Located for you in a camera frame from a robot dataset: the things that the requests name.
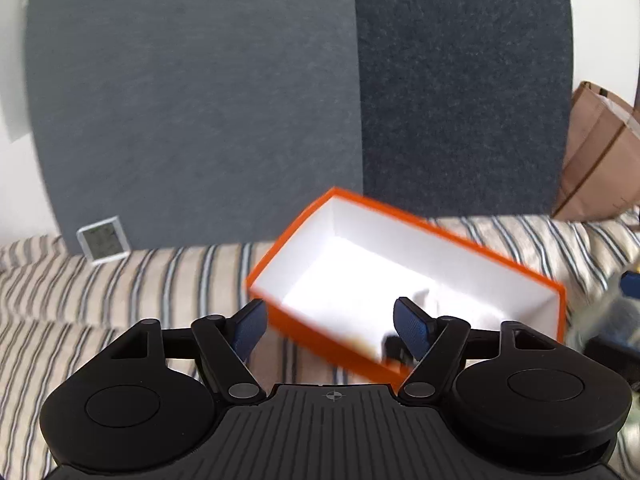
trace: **brown paper bag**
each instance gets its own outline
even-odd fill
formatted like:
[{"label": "brown paper bag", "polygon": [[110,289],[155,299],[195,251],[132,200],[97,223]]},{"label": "brown paper bag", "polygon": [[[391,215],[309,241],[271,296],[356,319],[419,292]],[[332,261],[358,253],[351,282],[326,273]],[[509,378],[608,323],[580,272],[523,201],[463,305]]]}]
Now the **brown paper bag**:
[{"label": "brown paper bag", "polygon": [[640,202],[640,112],[589,82],[575,91],[554,218],[612,218]]}]

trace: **white wall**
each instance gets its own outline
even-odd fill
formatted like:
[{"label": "white wall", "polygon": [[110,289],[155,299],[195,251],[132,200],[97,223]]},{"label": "white wall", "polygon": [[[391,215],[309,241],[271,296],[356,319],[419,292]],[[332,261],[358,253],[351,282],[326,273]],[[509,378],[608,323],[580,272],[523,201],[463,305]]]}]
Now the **white wall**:
[{"label": "white wall", "polygon": [[[0,113],[0,244],[17,238],[44,233],[57,233],[58,227],[42,183],[33,139],[26,134],[13,143],[14,136],[28,130],[28,117],[20,114],[19,66],[20,42],[6,41],[21,30],[24,0],[5,0],[0,5],[0,62],[14,61],[0,67],[0,100],[8,109]],[[590,80],[633,103],[640,64],[640,0],[571,0],[574,18],[574,88],[582,80]],[[9,45],[13,45],[11,55]]]},{"label": "white wall", "polygon": [[636,99],[640,64],[640,0],[571,0],[574,89],[596,83],[629,104]]},{"label": "white wall", "polygon": [[0,126],[0,246],[58,232],[31,135],[9,143]]}]

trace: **blue object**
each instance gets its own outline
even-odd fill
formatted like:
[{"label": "blue object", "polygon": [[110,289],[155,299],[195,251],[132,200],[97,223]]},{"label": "blue object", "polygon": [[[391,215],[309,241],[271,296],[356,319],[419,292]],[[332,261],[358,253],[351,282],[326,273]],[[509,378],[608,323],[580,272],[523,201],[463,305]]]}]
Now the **blue object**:
[{"label": "blue object", "polygon": [[245,362],[267,330],[267,306],[263,300],[253,300],[230,320],[236,322],[231,347]]},{"label": "blue object", "polygon": [[620,290],[629,298],[640,300],[640,274],[628,270],[620,277]]},{"label": "blue object", "polygon": [[394,327],[409,352],[416,360],[420,361],[431,347],[429,343],[429,327],[425,320],[421,319],[422,316],[412,312],[407,302],[420,309],[408,298],[398,298],[394,303]]}]

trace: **crosshair marking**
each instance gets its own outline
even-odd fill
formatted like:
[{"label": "crosshair marking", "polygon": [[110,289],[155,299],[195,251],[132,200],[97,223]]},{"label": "crosshair marking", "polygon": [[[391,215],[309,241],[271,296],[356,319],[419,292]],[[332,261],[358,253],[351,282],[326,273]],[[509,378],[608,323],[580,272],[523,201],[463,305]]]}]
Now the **crosshair marking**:
[{"label": "crosshair marking", "polygon": [[334,390],[334,391],[329,392],[328,394],[326,394],[325,397],[327,399],[332,400],[333,402],[335,402],[336,400],[340,400],[342,398],[342,394],[340,392],[336,392]]}]

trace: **striped couch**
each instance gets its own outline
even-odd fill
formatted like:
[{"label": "striped couch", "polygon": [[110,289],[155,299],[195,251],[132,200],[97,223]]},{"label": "striped couch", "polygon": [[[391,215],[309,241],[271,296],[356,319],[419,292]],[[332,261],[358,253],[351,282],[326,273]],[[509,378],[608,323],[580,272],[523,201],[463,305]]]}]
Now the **striped couch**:
[{"label": "striped couch", "polygon": [[[571,224],[541,216],[430,219],[565,284],[568,322],[599,297],[607,278],[640,254],[636,212]],[[49,393],[137,320],[189,326],[246,303],[243,283],[270,244],[135,251],[92,267],[59,237],[0,249],[0,474],[40,480],[54,467],[38,412]],[[193,377],[193,363],[174,360]],[[358,378],[268,331],[249,368],[269,390],[276,382],[353,383]],[[621,432],[611,463],[640,479],[640,424]]]}]

